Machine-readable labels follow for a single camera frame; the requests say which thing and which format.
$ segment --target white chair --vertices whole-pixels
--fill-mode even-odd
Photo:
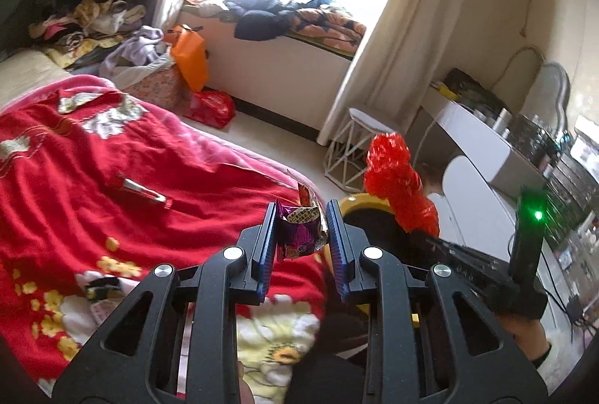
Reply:
[[[364,190],[365,153],[376,134],[397,132],[386,114],[365,105],[350,107],[349,120],[337,131],[325,156],[325,176],[347,193]]]

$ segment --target orange bag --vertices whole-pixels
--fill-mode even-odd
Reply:
[[[191,91],[201,91],[208,83],[208,61],[204,38],[196,30],[180,24],[170,29],[164,39],[173,45],[171,56],[177,62],[181,75]]]

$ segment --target candy wrapper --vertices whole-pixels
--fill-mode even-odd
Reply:
[[[328,241],[324,212],[318,198],[307,186],[298,186],[301,206],[283,205],[277,200],[277,260],[312,255]]]
[[[121,304],[125,294],[119,278],[96,279],[85,286],[86,299],[98,326]]]
[[[364,188],[388,200],[399,226],[439,237],[435,204],[422,194],[420,176],[410,165],[410,150],[398,133],[379,134],[370,143]]]

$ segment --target pile of clothes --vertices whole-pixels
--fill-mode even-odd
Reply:
[[[235,22],[235,37],[267,41],[287,35],[353,56],[366,26],[334,0],[185,0],[200,17]]]
[[[58,66],[100,62],[143,25],[151,0],[36,0],[29,35]]]

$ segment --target silver screw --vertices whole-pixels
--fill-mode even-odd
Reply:
[[[160,264],[157,268],[154,269],[154,274],[160,278],[170,276],[172,272],[173,266],[169,266],[168,264]]]
[[[228,260],[237,260],[243,255],[243,250],[240,247],[227,247],[223,251],[223,256]]]
[[[383,256],[383,251],[378,247],[370,246],[364,249],[364,255],[369,259],[380,259]]]
[[[437,264],[432,270],[440,278],[448,278],[451,275],[451,269],[445,264]]]

